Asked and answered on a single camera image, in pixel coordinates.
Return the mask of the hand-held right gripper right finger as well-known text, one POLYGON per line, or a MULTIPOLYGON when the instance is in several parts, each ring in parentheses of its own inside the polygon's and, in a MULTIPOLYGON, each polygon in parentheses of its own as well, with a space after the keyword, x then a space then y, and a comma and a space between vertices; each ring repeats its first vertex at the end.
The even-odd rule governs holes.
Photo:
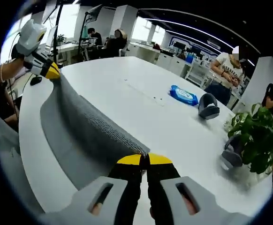
POLYGON ((180 176, 165 156, 147 155, 148 196, 158 225, 244 225, 246 216, 231 213, 190 177, 180 176))

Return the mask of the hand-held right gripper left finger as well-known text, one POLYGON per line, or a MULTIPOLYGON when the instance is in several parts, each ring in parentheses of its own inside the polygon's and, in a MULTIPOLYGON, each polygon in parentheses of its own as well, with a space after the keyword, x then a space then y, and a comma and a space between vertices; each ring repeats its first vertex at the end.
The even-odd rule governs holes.
POLYGON ((70 204, 40 217, 44 225, 130 225, 140 198, 140 154, 121 158, 108 176, 77 191, 70 204))

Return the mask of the person's left hand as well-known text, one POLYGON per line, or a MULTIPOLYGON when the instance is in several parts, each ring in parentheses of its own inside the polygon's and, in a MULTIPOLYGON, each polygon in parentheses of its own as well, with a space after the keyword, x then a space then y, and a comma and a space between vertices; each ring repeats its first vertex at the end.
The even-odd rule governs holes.
POLYGON ((3 81, 13 78, 19 71, 23 68, 24 59, 18 58, 14 59, 8 64, 2 65, 1 78, 3 81))

